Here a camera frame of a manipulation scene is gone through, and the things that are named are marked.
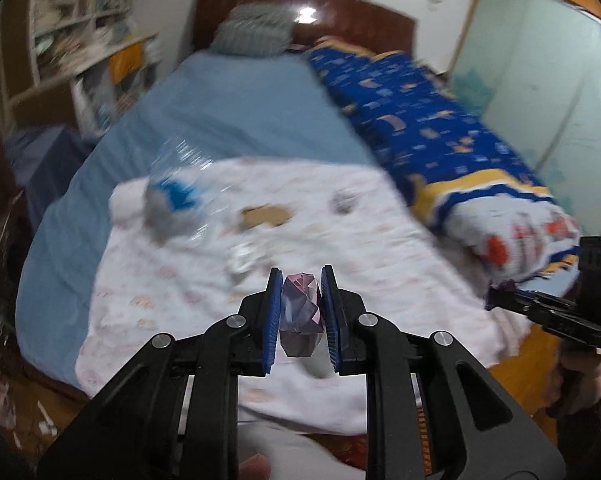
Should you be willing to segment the person right hand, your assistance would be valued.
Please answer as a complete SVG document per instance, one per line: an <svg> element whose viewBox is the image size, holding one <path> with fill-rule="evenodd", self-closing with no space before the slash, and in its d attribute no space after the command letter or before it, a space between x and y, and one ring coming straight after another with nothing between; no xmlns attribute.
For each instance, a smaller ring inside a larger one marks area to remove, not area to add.
<svg viewBox="0 0 601 480"><path fill-rule="evenodd" d="M601 400L601 349L561 344L547 375L547 416L559 419Z"/></svg>

